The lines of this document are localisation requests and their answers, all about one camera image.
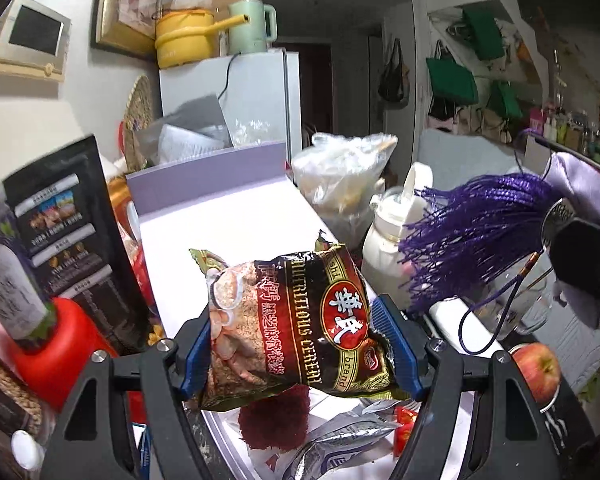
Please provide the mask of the red gold snack packet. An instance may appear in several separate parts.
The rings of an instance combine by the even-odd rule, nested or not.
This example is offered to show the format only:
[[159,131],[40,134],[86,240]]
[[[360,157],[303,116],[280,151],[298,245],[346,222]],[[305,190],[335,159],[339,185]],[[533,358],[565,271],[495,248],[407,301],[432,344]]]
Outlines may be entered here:
[[396,423],[399,425],[393,435],[393,456],[399,458],[410,440],[418,411],[411,410],[406,406],[399,405],[394,410],[396,414]]

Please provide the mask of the dark label bottle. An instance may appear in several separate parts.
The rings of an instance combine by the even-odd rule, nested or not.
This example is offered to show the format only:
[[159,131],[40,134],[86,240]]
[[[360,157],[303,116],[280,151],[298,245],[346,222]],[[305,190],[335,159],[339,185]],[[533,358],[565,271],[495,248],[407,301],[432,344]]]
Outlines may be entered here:
[[57,325],[57,311],[38,286],[1,185],[0,323],[12,340],[27,350],[45,346]]

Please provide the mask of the glass mug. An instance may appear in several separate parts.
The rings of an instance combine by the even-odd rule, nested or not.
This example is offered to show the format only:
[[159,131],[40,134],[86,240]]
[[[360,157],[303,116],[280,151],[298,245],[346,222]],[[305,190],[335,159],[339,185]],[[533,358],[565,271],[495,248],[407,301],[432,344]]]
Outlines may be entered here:
[[[511,333],[529,335],[547,321],[552,306],[552,269],[541,258],[529,271],[512,301],[506,320],[498,333],[503,340]],[[476,311],[480,322],[493,333],[498,327],[510,291],[493,299]]]

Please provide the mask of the gold framed picture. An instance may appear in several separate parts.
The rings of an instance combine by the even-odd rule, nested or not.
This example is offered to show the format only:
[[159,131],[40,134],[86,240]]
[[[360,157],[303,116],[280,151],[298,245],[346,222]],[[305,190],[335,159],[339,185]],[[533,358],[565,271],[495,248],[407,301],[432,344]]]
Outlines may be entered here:
[[92,47],[153,61],[161,5],[162,0],[94,0]]

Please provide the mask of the purple tassel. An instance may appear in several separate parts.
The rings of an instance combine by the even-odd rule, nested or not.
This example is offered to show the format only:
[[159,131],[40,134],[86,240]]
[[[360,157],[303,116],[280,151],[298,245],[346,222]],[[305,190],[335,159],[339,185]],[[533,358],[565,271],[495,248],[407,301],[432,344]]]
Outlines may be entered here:
[[400,241],[415,274],[410,310],[468,295],[542,248],[547,213],[564,196],[536,174],[483,174],[449,191],[422,188],[422,218]]

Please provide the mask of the silver purple snack packet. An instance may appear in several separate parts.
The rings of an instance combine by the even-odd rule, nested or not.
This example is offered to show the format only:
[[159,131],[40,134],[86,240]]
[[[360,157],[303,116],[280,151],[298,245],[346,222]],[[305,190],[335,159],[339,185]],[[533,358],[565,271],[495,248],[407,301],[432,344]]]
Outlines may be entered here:
[[399,424],[367,406],[340,413],[309,435],[309,441],[283,466],[282,479],[319,479],[379,443]]

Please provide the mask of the nutritious cereal packet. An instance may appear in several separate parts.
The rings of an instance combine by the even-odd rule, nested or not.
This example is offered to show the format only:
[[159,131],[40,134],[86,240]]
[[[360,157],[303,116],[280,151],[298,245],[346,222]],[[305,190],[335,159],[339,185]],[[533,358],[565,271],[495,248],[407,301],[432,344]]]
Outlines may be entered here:
[[387,338],[343,244],[229,266],[190,253],[207,280],[210,365],[202,408],[227,411],[305,385],[331,396],[400,398]]

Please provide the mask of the lavender satin pouch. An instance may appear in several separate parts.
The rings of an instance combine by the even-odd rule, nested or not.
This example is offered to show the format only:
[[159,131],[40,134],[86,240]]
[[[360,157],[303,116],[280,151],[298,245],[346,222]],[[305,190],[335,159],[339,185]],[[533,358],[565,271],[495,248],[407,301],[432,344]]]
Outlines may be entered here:
[[[577,215],[600,226],[600,173],[565,152],[550,156],[547,169],[547,182],[569,200]],[[600,330],[600,297],[565,282],[559,275],[556,275],[554,295],[564,295],[566,303],[584,325]]]

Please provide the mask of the green electric kettle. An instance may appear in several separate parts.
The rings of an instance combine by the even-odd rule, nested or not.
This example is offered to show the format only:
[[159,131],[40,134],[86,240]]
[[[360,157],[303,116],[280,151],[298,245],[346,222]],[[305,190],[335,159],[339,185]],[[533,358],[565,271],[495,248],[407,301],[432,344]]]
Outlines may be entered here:
[[245,15],[244,24],[228,31],[230,55],[266,52],[277,40],[277,13],[274,6],[261,0],[240,0],[228,6],[230,17]]

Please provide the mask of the red apple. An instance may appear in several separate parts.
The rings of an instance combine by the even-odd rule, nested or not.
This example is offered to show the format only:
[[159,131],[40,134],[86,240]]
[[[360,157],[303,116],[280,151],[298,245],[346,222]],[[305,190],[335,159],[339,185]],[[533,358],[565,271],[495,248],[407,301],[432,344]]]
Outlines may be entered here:
[[558,391],[562,370],[554,352],[545,344],[532,342],[512,351],[533,399],[540,408],[545,408]]

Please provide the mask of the red fuzzy soft object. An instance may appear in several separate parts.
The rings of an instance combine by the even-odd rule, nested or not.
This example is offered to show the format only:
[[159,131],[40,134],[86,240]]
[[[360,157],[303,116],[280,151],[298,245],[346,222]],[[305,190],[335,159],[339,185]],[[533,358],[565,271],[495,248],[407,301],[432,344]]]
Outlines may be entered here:
[[279,448],[283,452],[302,445],[309,427],[309,391],[306,385],[295,385],[243,406],[238,426],[245,444],[255,450]]

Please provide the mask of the lavender gift box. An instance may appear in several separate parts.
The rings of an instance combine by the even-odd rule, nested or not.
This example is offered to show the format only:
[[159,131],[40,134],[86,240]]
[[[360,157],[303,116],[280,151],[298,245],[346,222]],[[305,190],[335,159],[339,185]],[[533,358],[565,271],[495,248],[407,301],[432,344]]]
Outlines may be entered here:
[[[149,168],[128,177],[152,292],[166,336],[173,338],[206,306],[206,281],[189,248],[208,249],[227,264],[313,250],[320,217],[285,171],[284,147],[270,143],[224,150]],[[463,393],[441,479],[457,479],[468,439],[469,393]],[[190,418],[196,439],[210,440],[213,478],[261,479],[237,431],[237,411]],[[391,439],[322,479],[388,479]],[[209,445],[201,444],[204,452]]]

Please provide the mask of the white paper roll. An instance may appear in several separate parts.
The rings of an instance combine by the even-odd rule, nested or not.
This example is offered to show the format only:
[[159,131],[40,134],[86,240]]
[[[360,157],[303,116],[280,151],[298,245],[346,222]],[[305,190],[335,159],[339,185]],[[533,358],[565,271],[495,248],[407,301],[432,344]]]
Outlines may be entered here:
[[460,298],[450,298],[437,302],[429,309],[429,316],[434,321],[443,338],[452,344],[452,347],[463,353],[458,336],[458,328],[462,316],[468,312],[468,307]]

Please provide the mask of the small metal bowl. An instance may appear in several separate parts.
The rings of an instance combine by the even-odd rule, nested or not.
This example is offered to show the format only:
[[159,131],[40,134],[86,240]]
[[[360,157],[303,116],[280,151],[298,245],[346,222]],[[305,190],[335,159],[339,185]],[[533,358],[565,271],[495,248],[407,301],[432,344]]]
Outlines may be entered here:
[[548,410],[549,410],[549,409],[550,409],[550,408],[551,408],[551,407],[552,407],[552,406],[555,404],[555,402],[556,402],[556,401],[557,401],[557,399],[558,399],[559,393],[560,393],[560,385],[558,385],[558,386],[556,387],[556,389],[555,389],[555,391],[554,391],[554,393],[553,393],[552,397],[550,398],[550,400],[549,400],[549,401],[547,401],[547,402],[546,402],[544,405],[542,405],[542,406],[540,407],[540,413],[541,413],[541,414],[544,414],[544,413],[546,413],[546,412],[547,412],[547,411],[548,411]]

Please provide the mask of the cream cartoon water bottle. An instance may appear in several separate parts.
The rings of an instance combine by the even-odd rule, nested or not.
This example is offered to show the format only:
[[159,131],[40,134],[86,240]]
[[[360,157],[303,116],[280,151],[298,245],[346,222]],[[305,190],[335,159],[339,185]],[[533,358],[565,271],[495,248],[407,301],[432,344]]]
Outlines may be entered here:
[[362,274],[377,295],[389,295],[401,310],[411,305],[407,283],[415,271],[411,263],[402,261],[399,244],[411,233],[407,225],[424,215],[426,202],[416,192],[431,188],[433,180],[429,166],[414,162],[404,185],[370,199],[374,220],[363,244]]

